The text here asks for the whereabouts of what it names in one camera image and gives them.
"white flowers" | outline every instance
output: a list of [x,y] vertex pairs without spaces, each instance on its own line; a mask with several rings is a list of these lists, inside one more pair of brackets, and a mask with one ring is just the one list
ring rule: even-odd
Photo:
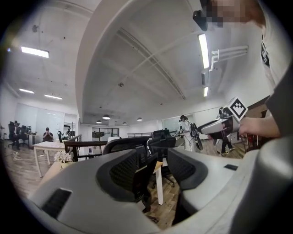
[[71,155],[66,153],[65,151],[59,151],[55,154],[54,157],[56,162],[67,163],[72,162]]

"vent grille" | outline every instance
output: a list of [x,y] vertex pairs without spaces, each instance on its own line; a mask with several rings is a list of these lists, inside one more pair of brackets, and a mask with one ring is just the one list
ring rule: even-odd
[[71,194],[70,191],[57,189],[42,206],[42,210],[49,216],[57,218]]

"black pants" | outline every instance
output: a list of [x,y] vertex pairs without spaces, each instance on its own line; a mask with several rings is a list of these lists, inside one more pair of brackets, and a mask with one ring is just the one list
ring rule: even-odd
[[231,142],[228,141],[228,138],[223,139],[222,152],[221,152],[222,154],[225,153],[225,151],[226,151],[226,145],[228,145],[229,149],[233,148]]

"railing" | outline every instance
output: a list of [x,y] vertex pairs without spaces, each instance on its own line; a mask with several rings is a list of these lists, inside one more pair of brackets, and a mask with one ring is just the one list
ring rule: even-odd
[[131,137],[147,137],[150,136],[150,138],[152,137],[152,133],[128,133],[127,137],[131,138]]
[[64,142],[65,151],[68,153],[70,151],[69,147],[72,147],[73,152],[73,159],[72,161],[77,162],[78,158],[85,158],[85,157],[95,157],[100,156],[101,154],[91,154],[91,155],[79,155],[80,147],[90,147],[90,146],[99,146],[100,152],[102,152],[102,146],[106,145],[107,141],[81,141],[81,135],[74,137],[68,141]]

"white pipe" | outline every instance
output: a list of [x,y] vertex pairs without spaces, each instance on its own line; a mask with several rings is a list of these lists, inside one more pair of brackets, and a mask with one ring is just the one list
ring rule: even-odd
[[225,61],[225,60],[228,60],[228,59],[237,58],[237,57],[240,57],[240,56],[243,56],[243,55],[246,55],[246,54],[247,54],[247,53],[241,53],[241,54],[237,54],[237,55],[232,56],[232,57],[227,57],[227,58],[221,59],[221,62],[222,62],[222,61]]
[[237,51],[237,50],[243,50],[243,49],[248,49],[248,46],[246,45],[246,46],[237,46],[237,47],[232,47],[232,48],[227,48],[227,49],[219,49],[218,53]]
[[232,57],[227,57],[227,58],[221,59],[221,61],[213,59],[214,57],[217,58],[217,56],[213,56],[213,57],[212,57],[212,65],[211,65],[211,69],[209,70],[209,72],[210,72],[210,71],[213,71],[213,69],[214,69],[214,64],[217,63],[217,62],[222,62],[222,61],[225,61],[225,60],[228,60],[228,59],[234,59],[234,58],[237,58],[237,57],[240,57],[240,56],[246,55],[246,54],[247,54],[247,53],[237,54],[237,55],[232,56]]
[[229,52],[229,53],[219,53],[218,54],[218,60],[220,61],[220,60],[222,60],[223,57],[230,56],[230,55],[241,54],[241,53],[247,53],[247,50],[244,49],[244,50],[239,50],[239,51]]

